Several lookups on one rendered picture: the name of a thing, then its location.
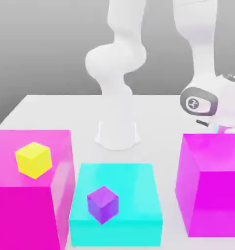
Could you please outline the small purple cube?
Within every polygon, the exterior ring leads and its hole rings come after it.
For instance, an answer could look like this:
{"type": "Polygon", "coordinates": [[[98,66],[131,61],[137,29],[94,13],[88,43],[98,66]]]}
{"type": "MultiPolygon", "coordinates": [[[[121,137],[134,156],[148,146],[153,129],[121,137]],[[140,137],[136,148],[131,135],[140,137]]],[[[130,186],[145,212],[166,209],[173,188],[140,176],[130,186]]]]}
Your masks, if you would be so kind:
{"type": "Polygon", "coordinates": [[[119,213],[119,196],[107,186],[87,195],[88,212],[103,225],[119,213]]]}

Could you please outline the large pink box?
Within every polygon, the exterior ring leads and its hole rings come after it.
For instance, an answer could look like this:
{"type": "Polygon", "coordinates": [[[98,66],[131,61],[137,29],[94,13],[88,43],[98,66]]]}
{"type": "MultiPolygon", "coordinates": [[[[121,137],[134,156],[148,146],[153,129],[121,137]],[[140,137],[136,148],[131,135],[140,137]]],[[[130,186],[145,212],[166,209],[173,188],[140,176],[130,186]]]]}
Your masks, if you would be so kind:
{"type": "Polygon", "coordinates": [[[0,130],[0,250],[65,250],[75,186],[69,130],[0,130]],[[52,168],[37,179],[15,157],[31,142],[51,150],[52,168]]]}

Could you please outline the small yellow cube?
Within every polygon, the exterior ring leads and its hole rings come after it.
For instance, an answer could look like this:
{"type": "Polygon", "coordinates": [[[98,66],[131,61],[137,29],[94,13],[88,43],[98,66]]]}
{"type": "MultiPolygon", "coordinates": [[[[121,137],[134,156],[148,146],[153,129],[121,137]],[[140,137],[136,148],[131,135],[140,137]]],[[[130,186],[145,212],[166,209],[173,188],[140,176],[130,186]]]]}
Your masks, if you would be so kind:
{"type": "Polygon", "coordinates": [[[37,179],[52,168],[50,148],[31,142],[15,152],[20,173],[37,179]]]}

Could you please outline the large cyan box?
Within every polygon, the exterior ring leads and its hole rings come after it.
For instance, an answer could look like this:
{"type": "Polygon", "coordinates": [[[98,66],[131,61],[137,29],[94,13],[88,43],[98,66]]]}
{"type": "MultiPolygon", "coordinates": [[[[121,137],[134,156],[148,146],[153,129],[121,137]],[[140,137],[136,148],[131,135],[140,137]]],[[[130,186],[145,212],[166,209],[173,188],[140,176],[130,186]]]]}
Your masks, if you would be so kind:
{"type": "Polygon", "coordinates": [[[81,164],[69,216],[73,247],[159,247],[162,227],[151,164],[81,164]],[[87,204],[87,196],[102,186],[119,197],[119,213],[103,225],[87,204]]]}

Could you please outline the large magenta box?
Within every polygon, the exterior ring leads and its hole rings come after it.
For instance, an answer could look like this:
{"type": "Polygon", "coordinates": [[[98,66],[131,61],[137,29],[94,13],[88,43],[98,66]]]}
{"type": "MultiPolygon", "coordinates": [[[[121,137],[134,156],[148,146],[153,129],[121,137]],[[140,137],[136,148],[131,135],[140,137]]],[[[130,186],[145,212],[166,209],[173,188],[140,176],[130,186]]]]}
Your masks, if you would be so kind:
{"type": "Polygon", "coordinates": [[[189,237],[235,237],[235,134],[184,134],[175,192],[189,237]]]}

